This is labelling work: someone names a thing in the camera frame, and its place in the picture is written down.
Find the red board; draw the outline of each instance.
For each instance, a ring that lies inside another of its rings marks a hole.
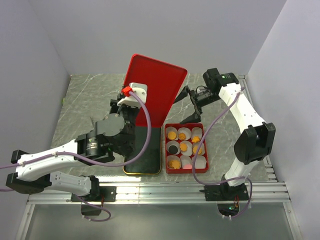
[[[132,56],[124,86],[130,83],[147,85],[145,105],[153,128],[160,128],[164,124],[187,73],[187,70],[182,67],[147,56],[139,54]],[[139,112],[135,124],[141,127],[147,126],[143,111]]]
[[[168,128],[168,127],[174,127],[176,128],[177,130],[180,129],[180,128],[188,128],[190,129],[190,131],[193,129],[193,128],[201,128],[202,129],[202,136],[204,135],[205,131],[204,131],[204,126],[202,125],[202,123],[186,123],[186,124],[180,124],[180,123],[167,123],[164,128]],[[167,136],[165,136],[165,146],[167,146],[167,143],[169,142],[170,140],[167,138]],[[203,145],[204,145],[204,154],[202,156],[204,156],[205,158],[205,161],[206,161],[206,165],[205,165],[205,168],[196,168],[195,169],[195,173],[197,174],[204,174],[206,171],[208,171],[209,169],[209,162],[208,162],[208,155],[207,155],[207,146],[206,146],[206,140],[203,141]],[[192,169],[171,169],[171,168],[168,168],[168,161],[167,161],[167,156],[169,155],[172,155],[171,153],[169,153],[167,151],[167,148],[165,148],[165,171],[167,174],[192,174]],[[182,154],[179,153],[177,155],[175,155],[177,157],[181,157]]]

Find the marble surface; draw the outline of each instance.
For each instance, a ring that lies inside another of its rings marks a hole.
[[[110,99],[116,99],[118,90],[124,82],[124,74],[89,74],[73,75],[67,90],[65,101],[52,140],[52,148],[75,139],[78,135],[93,129],[93,123],[101,120],[108,113]],[[183,86],[195,89],[203,85],[202,74],[188,74]],[[221,100],[203,107],[202,124],[204,128],[226,107]],[[190,98],[174,104],[168,113],[165,123],[179,123],[194,112]],[[218,181],[230,168],[235,159],[233,146],[239,137],[239,127],[228,112],[211,129],[206,139],[209,170],[200,173],[204,181]],[[123,162],[117,154],[114,163]],[[123,182],[193,182],[192,174],[167,174],[165,166],[165,149],[162,148],[162,171],[158,175],[127,176],[122,167],[84,166],[64,168],[61,171],[74,176],[95,175],[106,181]],[[250,178],[256,182],[265,182],[268,175],[261,161],[251,172]]]

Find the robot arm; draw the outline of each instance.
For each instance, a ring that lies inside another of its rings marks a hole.
[[[130,87],[145,103],[147,86],[131,83]],[[122,156],[132,153],[135,149],[135,123],[140,105],[132,96],[120,93],[117,100],[110,101],[110,106],[109,115],[97,121],[95,129],[62,146],[33,154],[21,150],[14,151],[11,163],[19,166],[14,173],[8,175],[6,186],[22,194],[40,193],[46,188],[70,192],[84,199],[94,199],[98,196],[100,187],[96,177],[77,177],[59,171],[63,168],[91,164],[70,155],[56,153],[75,153],[101,163],[113,161],[113,152]],[[33,163],[24,164],[42,157],[43,159]]]
[[[183,120],[182,124],[200,122],[202,107],[217,100],[221,99],[230,106],[241,91],[239,81],[233,73],[220,74],[216,68],[212,68],[203,74],[203,79],[206,86],[197,88],[196,91],[185,86],[174,101],[176,103],[190,95],[194,105],[194,113]],[[270,154],[276,132],[274,124],[265,123],[243,93],[240,93],[230,111],[239,125],[241,135],[234,145],[236,158],[222,180],[247,177],[253,167]],[[235,189],[244,182],[244,178],[226,182],[223,191],[230,192],[230,188]]]

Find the gray wall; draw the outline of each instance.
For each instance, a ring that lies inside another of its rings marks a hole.
[[[288,0],[250,71],[253,103],[276,126],[271,156],[305,239],[319,239],[320,2]]]
[[[26,0],[0,1],[0,166],[13,150],[47,149],[68,73]],[[14,168],[0,171],[0,187]],[[15,238],[27,196],[0,192],[0,238]]]
[[[286,0],[29,0],[71,74],[140,53],[190,73],[247,74]]]

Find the red cutting board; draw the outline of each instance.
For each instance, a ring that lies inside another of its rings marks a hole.
[[[146,107],[153,128],[160,128],[174,103],[188,71],[180,66],[134,54],[125,76],[124,86],[130,83],[147,85]],[[136,118],[137,126],[146,127],[143,110]]]

